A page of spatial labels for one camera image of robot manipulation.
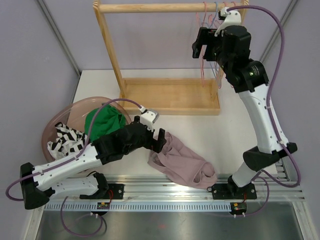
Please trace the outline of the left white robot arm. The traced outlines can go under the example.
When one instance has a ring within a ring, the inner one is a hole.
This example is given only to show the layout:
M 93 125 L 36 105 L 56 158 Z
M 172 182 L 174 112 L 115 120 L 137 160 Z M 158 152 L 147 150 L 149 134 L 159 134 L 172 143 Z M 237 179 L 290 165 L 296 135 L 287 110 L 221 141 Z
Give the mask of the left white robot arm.
M 124 127 L 101 136 L 74 156 L 34 166 L 27 162 L 20 166 L 22 201 L 26 210 L 39 208 L 51 199 L 79 196 L 81 199 L 103 199 L 109 190 L 108 182 L 101 173 L 89 177 L 74 176 L 87 169 L 97 168 L 121 160 L 123 156 L 139 148 L 160 153 L 165 143 L 166 131 L 154 131 L 134 121 Z

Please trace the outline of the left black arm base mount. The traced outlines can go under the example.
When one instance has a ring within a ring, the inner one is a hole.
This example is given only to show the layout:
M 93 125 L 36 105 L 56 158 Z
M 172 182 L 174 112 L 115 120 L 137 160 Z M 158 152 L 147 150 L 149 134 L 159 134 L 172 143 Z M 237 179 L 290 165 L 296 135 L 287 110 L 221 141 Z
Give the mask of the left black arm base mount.
M 122 183 L 109 183 L 108 190 L 106 192 L 95 193 L 93 195 L 80 195 L 79 198 L 82 200 L 122 200 L 124 197 L 125 185 Z

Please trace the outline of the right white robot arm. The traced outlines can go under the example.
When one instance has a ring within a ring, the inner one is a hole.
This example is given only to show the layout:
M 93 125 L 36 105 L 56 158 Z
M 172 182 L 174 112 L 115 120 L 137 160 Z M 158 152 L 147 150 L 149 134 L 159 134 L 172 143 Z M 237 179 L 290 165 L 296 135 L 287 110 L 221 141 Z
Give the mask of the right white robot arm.
M 298 150 L 296 143 L 280 132 L 278 120 L 270 117 L 273 109 L 267 95 L 271 85 L 263 64 L 250 58 L 250 43 L 251 34 L 245 27 L 230 25 L 221 32 L 200 27 L 192 44 L 194 59 L 205 46 L 203 59 L 218 63 L 223 70 L 245 105 L 256 134 L 257 145 L 243 153 L 243 164 L 225 185 L 232 198 L 243 197 L 258 172 Z

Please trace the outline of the black white striped tank top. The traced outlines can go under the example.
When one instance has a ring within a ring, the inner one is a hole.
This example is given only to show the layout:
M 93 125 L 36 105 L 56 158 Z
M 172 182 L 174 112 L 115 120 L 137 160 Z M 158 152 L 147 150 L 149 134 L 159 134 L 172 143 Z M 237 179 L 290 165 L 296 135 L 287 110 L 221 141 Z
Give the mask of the black white striped tank top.
M 88 138 L 84 132 L 68 127 L 62 122 L 58 122 L 54 127 L 57 138 L 47 143 L 47 150 L 54 160 L 79 153 L 84 148 Z

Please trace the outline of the mauve pink tank top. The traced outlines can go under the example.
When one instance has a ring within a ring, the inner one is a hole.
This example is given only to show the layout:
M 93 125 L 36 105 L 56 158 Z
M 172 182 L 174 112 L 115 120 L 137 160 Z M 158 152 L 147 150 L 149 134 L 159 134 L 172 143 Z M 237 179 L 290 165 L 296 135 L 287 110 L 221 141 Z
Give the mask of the mauve pink tank top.
M 172 182 L 196 189 L 207 189 L 218 181 L 213 165 L 171 134 L 165 133 L 161 152 L 151 151 L 148 164 Z

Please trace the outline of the green tank top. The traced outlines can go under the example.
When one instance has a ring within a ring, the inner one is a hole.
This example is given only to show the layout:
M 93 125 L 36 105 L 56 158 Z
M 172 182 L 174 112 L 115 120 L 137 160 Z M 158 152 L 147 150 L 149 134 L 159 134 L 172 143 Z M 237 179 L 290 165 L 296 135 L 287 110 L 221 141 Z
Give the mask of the green tank top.
M 126 125 L 125 116 L 114 106 L 104 107 L 94 120 L 89 139 L 95 141 Z

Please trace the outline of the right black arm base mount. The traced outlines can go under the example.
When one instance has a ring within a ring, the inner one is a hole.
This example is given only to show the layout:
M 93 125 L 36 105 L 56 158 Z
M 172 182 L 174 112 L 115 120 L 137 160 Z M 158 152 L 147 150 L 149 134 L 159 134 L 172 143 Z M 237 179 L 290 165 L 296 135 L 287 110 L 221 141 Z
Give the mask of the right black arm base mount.
M 237 187 L 231 183 L 216 183 L 206 189 L 214 200 L 256 200 L 257 193 L 253 183 Z

